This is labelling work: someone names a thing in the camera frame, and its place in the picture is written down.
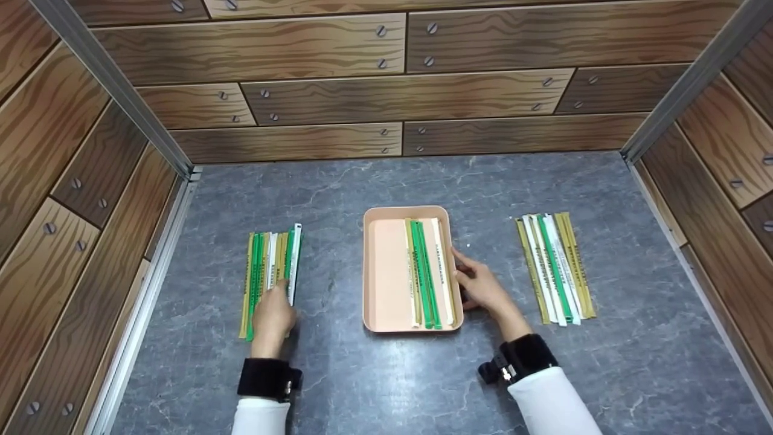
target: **white sleeve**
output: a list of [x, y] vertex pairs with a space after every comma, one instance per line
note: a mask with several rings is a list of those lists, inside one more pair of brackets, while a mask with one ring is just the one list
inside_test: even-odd
[[561, 367], [526, 376], [507, 388], [530, 435], [601, 435], [596, 421]]
[[289, 403], [250, 397], [241, 399], [231, 435], [284, 435]]

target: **metal frame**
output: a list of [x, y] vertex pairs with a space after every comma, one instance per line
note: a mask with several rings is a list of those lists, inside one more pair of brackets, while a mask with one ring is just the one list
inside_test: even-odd
[[86, 433], [102, 435], [111, 431], [197, 186], [196, 182], [180, 185], [145, 282], [140, 288], [121, 342], [94, 403]]
[[641, 159], [771, 17], [771, 0], [746, 0], [625, 143], [621, 150], [625, 161], [636, 163]]
[[65, 44], [121, 106], [175, 171], [190, 180], [193, 164], [137, 93], [86, 23], [65, 0], [29, 0]]

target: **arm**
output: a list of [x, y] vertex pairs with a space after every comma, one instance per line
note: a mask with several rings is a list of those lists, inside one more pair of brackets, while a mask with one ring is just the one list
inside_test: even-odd
[[488, 266], [456, 249], [454, 255], [461, 262], [456, 279], [471, 299], [465, 302], [465, 309], [486, 308], [502, 333], [505, 342], [499, 347], [500, 353], [516, 368], [507, 391], [518, 402], [529, 433], [601, 435], [545, 341], [534, 334]]
[[283, 435], [290, 403], [278, 396], [288, 382], [298, 384], [300, 372], [280, 358], [284, 338], [295, 325], [295, 310], [287, 298], [287, 282], [266, 291], [255, 307], [255, 337], [250, 357], [244, 360], [239, 381], [239, 400], [232, 435]]

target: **tray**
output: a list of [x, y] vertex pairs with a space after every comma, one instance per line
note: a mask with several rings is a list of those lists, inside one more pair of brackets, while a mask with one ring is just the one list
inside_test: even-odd
[[[411, 299], [408, 285], [407, 247], [405, 241], [405, 218], [422, 221], [431, 225], [431, 219], [437, 218], [441, 225], [441, 237], [445, 250], [446, 269], [450, 277], [451, 294], [454, 297], [453, 308], [455, 322], [447, 325], [445, 298], [442, 291], [436, 291], [438, 313], [443, 320], [442, 329], [424, 329], [411, 327]], [[448, 224], [448, 212], [436, 205], [418, 207], [378, 207], [371, 208], [363, 218], [363, 323], [373, 332], [449, 332], [457, 330], [464, 321], [461, 308], [459, 284], [453, 276], [454, 255], [451, 251], [451, 230]], [[434, 245], [432, 231], [425, 232], [427, 245]], [[432, 279], [440, 282], [438, 258], [429, 255]]]

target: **stack of chopstick wrappers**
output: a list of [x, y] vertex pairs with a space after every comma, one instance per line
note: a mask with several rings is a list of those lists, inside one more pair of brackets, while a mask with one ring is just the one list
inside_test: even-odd
[[516, 219], [542, 323], [581, 324], [596, 317], [568, 213]]
[[[431, 231], [433, 244], [427, 243], [426, 231]], [[456, 321], [454, 297], [446, 266], [445, 248], [441, 237], [441, 224], [432, 218], [425, 224], [419, 220], [405, 219], [405, 242], [408, 259], [408, 286], [410, 288], [411, 326], [425, 329], [443, 329], [443, 319], [438, 308], [437, 294], [442, 292], [445, 323]], [[433, 278], [430, 256], [438, 259], [439, 282]]]
[[250, 233], [247, 239], [247, 279], [244, 284], [239, 338], [252, 341], [252, 314], [263, 293], [280, 279], [288, 281], [288, 299], [295, 304], [295, 281], [301, 251], [301, 224], [284, 233]]

